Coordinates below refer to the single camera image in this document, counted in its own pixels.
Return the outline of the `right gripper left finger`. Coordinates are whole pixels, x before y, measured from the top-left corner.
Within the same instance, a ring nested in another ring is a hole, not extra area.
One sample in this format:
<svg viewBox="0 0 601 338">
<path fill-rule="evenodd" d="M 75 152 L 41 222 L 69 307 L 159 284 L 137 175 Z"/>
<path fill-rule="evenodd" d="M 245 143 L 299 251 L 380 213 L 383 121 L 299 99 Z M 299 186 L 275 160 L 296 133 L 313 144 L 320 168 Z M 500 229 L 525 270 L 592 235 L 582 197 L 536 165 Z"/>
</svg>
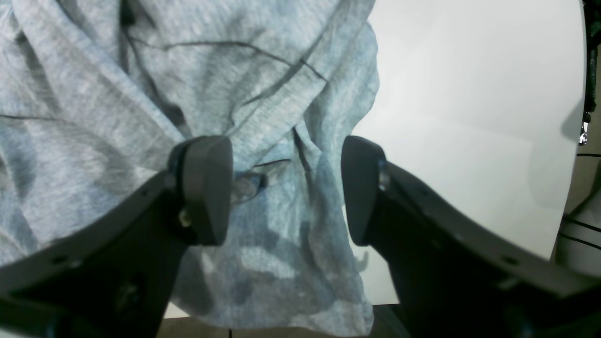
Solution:
<svg viewBox="0 0 601 338">
<path fill-rule="evenodd" d="M 189 246 L 227 236 L 226 136 L 173 148 L 167 168 L 92 225 L 1 268 L 1 332 L 18 338 L 154 338 Z"/>
</svg>

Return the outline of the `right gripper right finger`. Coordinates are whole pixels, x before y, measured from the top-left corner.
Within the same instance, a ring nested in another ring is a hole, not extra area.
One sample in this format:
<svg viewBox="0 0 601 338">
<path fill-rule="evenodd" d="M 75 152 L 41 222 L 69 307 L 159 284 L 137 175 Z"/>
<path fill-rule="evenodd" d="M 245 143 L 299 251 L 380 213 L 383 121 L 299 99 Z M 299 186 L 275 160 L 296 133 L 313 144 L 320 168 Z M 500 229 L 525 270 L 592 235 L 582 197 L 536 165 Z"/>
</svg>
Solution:
<svg viewBox="0 0 601 338">
<path fill-rule="evenodd" d="M 348 231 L 388 263 L 413 338 L 598 338 L 600 279 L 492 233 L 384 150 L 346 137 Z"/>
</svg>

